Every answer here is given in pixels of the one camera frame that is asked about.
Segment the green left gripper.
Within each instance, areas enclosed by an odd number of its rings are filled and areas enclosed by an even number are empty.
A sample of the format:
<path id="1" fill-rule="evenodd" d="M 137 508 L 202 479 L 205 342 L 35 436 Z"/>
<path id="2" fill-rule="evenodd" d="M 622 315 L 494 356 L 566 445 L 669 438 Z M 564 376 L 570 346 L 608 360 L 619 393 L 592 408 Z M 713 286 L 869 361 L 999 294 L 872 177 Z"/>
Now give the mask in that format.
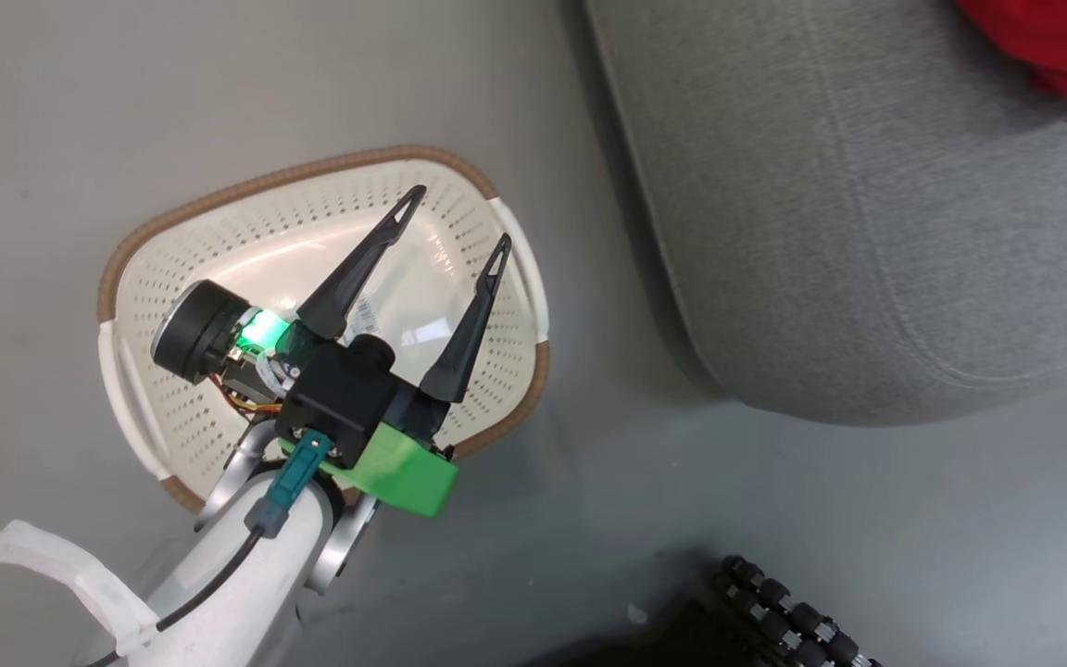
<path id="1" fill-rule="evenodd" d="M 433 436 L 469 390 L 512 240 L 503 233 L 474 283 L 469 307 L 420 384 L 394 372 L 380 337 L 346 337 L 351 309 L 388 248 L 426 197 L 412 186 L 288 321 L 216 282 L 192 284 L 154 334 L 154 363 L 208 383 L 238 413 L 268 425 L 287 448 L 251 518 L 287 518 L 318 477 L 391 507 L 439 514 L 457 480 Z"/>

